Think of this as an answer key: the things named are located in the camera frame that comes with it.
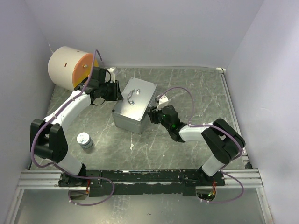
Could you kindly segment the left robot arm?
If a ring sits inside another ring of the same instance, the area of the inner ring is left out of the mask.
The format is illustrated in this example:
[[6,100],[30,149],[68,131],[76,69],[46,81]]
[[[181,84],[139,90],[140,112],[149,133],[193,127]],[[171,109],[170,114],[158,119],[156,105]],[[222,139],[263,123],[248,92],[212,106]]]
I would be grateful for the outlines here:
[[30,153],[32,162],[39,168],[35,157],[46,159],[70,175],[76,186],[87,181],[86,166],[68,151],[65,133],[72,121],[89,105],[101,98],[104,101],[123,100],[114,68],[94,67],[92,74],[79,83],[67,100],[44,119],[35,119],[30,125]]

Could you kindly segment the grey metal case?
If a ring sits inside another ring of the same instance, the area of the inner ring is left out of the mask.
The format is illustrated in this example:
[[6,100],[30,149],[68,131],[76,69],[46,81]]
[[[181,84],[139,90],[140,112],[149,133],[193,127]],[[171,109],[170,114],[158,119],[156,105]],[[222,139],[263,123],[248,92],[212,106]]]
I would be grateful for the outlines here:
[[149,117],[147,109],[156,97],[157,85],[135,77],[130,78],[112,115],[116,127],[141,134]]

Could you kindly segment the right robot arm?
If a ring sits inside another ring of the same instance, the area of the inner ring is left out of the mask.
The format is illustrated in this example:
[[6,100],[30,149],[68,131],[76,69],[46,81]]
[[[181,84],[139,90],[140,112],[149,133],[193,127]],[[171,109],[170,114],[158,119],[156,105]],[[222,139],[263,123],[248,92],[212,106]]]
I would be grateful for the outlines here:
[[238,134],[225,120],[202,125],[188,125],[179,119],[173,106],[162,109],[149,107],[147,110],[151,123],[161,124],[170,137],[176,142],[205,141],[212,155],[199,168],[198,180],[202,185],[214,181],[214,175],[242,155],[246,146],[243,137]]

